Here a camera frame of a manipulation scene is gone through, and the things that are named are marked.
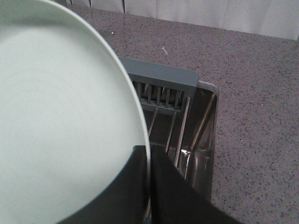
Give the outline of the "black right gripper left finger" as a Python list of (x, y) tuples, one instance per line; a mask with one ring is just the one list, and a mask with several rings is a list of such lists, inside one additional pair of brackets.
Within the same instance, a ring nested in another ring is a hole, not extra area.
[(142, 224), (149, 194), (146, 190), (145, 146), (134, 146), (117, 177), (88, 205), (61, 224)]

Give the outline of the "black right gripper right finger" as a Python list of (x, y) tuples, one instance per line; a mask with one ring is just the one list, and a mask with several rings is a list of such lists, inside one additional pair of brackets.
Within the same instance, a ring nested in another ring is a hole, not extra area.
[(239, 224), (198, 194), (161, 146), (151, 147), (151, 210), (154, 224)]

